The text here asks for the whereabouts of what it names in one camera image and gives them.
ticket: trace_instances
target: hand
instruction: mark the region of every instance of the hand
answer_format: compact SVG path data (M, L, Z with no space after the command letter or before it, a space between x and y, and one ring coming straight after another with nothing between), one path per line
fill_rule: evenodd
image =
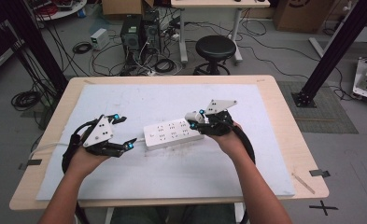
M87 152L84 147L79 147L70 161L66 174L72 174L84 179L108 158L107 156L95 156Z
M236 122L234 122L233 125L242 129L241 125ZM241 139L239 139L233 131L222 136L209 135L209 137L214 139L219 144L221 150L232 159L242 155L242 152L246 153Z

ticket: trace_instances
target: pants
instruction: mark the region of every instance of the pants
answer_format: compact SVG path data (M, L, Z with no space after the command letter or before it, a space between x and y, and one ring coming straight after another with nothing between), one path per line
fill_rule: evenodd
M168 208L165 206L117 207L111 224L165 224ZM235 224L233 203L198 204L185 207L182 224Z

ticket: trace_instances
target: floor mat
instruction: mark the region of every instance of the floor mat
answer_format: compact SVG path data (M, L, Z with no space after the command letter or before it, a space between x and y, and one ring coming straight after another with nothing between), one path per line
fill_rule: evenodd
M314 98L316 108L297 107L291 94L299 92L304 82L278 82L291 114L303 133L358 133L341 107L338 98L328 86L319 89Z

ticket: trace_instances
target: black pole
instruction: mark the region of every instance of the black pole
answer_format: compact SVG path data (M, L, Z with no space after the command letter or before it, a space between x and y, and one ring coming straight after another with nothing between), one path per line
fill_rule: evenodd
M66 89L67 79L49 51L43 36L35 27L29 8L23 3L23 0L0 0L0 6L5 11L7 19L15 32L23 39L43 68L44 73L57 92L56 98L60 99Z
M308 106L312 103L320 87L343 58L366 23L367 0L359 0L302 90L296 96L293 95L296 97L297 106Z

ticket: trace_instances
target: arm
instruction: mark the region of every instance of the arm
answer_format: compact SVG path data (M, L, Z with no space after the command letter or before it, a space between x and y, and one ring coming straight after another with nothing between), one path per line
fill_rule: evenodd
M262 178L234 132L210 136L232 159L244 195L250 223L291 223L288 213Z
M71 224L82 181L107 158L106 156L92 155L84 147L80 147L38 223Z

